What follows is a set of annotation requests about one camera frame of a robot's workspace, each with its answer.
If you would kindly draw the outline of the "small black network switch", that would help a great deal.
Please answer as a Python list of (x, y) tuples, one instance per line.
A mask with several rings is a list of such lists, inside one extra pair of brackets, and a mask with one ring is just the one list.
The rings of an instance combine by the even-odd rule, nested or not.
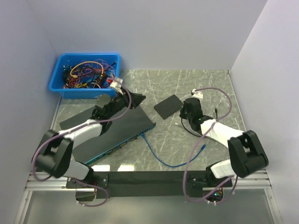
[(155, 111), (160, 115), (162, 119), (167, 119), (183, 106), (183, 102), (175, 95), (171, 95), (165, 100), (154, 106)]

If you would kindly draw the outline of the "aluminium rail frame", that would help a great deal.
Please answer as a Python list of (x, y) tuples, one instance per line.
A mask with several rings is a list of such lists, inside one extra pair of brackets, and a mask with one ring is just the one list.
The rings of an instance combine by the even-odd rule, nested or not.
[[(178, 114), (161, 119), (148, 96), (142, 109), (156, 123), (138, 138), (99, 160), (97, 171), (162, 171), (166, 164), (186, 161), (196, 138), (180, 127)], [(75, 202), (66, 179), (37, 182), (28, 179), (15, 222), (17, 224), (276, 224), (281, 223), (265, 170), (240, 178), (226, 201), (213, 205), (190, 203), (183, 196), (117, 197), (96, 208)]]

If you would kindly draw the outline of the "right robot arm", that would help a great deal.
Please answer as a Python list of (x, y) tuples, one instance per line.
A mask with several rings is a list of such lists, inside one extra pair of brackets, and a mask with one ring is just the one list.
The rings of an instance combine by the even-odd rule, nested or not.
[(180, 118), (187, 120), (196, 133), (206, 133), (207, 137), (228, 148), (229, 159), (206, 168), (208, 186), (216, 186), (229, 176), (244, 178), (269, 165), (268, 157), (254, 131), (233, 129), (204, 115), (199, 99), (187, 98), (180, 110)]

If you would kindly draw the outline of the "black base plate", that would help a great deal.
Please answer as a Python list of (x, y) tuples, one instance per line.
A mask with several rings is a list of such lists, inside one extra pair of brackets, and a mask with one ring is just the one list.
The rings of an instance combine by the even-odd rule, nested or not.
[[(94, 172), (94, 182), (107, 190), (110, 197), (181, 196), (183, 171), (107, 171)], [(204, 188), (219, 188), (225, 177), (217, 179), (210, 171), (189, 171), (186, 192), (202, 197)]]

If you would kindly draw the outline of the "large black network switch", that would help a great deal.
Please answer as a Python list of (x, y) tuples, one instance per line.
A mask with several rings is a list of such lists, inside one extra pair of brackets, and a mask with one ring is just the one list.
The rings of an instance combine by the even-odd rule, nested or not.
[(109, 130), (94, 137), (72, 151), (74, 160), (90, 165), (106, 155), (137, 139), (156, 126), (141, 107), (129, 110), (120, 119), (114, 120)]

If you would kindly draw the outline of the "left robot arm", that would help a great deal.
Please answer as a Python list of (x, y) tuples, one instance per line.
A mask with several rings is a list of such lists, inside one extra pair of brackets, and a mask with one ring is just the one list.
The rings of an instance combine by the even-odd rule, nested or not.
[(51, 177), (70, 177), (87, 188), (94, 182), (93, 169), (81, 162), (71, 160), (72, 151), (85, 141), (104, 134), (116, 120), (115, 114), (123, 108), (135, 109), (146, 98), (138, 93), (117, 93), (112, 98), (107, 94), (98, 97), (92, 116), (84, 123), (55, 132), (49, 130), (43, 136), (32, 158), (32, 173), (36, 168)]

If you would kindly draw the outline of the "blue plastic bin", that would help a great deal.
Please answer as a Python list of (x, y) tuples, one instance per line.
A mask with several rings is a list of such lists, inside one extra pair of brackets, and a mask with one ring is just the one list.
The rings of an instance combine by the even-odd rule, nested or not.
[(116, 53), (66, 53), (56, 63), (49, 90), (65, 99), (92, 99), (114, 96), (108, 78), (120, 74), (121, 57)]

